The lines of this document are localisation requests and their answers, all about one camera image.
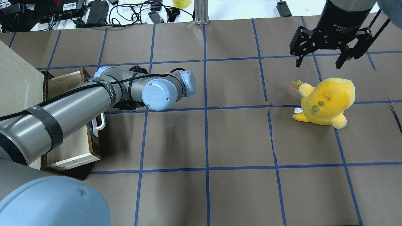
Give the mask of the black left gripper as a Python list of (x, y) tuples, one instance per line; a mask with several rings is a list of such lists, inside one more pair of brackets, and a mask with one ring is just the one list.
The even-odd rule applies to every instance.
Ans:
[(145, 107), (143, 102), (131, 100), (131, 99), (122, 99), (119, 102), (115, 103), (112, 106), (113, 109), (117, 109), (120, 111), (135, 111), (138, 108)]

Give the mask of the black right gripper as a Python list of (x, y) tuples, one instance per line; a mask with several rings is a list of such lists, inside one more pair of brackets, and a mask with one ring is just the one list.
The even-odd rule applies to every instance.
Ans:
[(363, 22), (375, 5), (374, 0), (327, 0), (313, 30), (298, 27), (290, 43), (290, 54), (300, 67), (304, 56), (316, 50), (340, 50), (336, 69), (352, 58), (359, 59), (375, 40)]

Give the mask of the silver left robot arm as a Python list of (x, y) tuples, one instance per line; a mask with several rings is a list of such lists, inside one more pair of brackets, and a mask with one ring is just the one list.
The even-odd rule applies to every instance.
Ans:
[(160, 111), (196, 92), (194, 74), (182, 68), (149, 74), (103, 66), (82, 85), (1, 117), (1, 225), (109, 226), (109, 205), (99, 191), (29, 164), (122, 100)]

